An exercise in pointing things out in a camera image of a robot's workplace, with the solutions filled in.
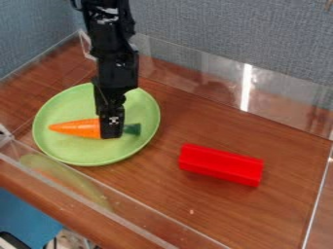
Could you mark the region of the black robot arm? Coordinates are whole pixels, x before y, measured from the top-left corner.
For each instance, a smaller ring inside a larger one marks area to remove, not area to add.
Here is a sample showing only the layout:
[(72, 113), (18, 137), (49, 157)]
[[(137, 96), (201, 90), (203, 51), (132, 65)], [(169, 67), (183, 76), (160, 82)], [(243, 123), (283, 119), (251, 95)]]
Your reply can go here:
[(81, 12), (90, 41), (89, 54), (96, 58), (92, 78), (100, 137), (121, 137), (124, 131), (125, 93), (137, 88), (139, 54), (129, 39), (135, 21), (128, 0), (70, 0)]

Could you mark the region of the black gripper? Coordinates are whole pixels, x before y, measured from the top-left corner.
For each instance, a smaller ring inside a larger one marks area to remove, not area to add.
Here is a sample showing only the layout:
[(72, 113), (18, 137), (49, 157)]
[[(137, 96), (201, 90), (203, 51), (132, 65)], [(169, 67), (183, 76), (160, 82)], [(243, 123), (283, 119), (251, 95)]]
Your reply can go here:
[(100, 137), (120, 138), (124, 122), (124, 94), (137, 88), (137, 50), (90, 50), (97, 74), (92, 78)]

